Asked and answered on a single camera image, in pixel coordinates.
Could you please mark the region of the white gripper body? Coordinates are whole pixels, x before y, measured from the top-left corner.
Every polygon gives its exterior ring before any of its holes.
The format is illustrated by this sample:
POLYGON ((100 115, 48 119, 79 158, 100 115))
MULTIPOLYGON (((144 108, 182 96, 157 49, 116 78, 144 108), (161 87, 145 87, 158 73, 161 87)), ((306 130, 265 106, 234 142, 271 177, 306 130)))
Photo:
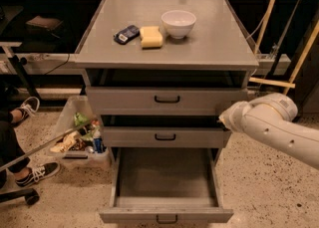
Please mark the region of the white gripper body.
POLYGON ((232 132, 244 132, 244 116, 252 109, 249 102, 237 102, 223 111, 218 120, 232 132))

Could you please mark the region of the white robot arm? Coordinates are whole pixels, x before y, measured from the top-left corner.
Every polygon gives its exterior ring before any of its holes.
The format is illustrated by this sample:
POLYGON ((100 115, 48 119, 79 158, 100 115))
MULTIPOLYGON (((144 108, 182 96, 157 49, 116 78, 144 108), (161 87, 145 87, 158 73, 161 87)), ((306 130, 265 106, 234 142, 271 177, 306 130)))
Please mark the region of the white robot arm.
POLYGON ((319 169, 319 130, 293 123, 294 102, 274 93, 233 104, 219 120, 232 132, 247 136, 319 169))

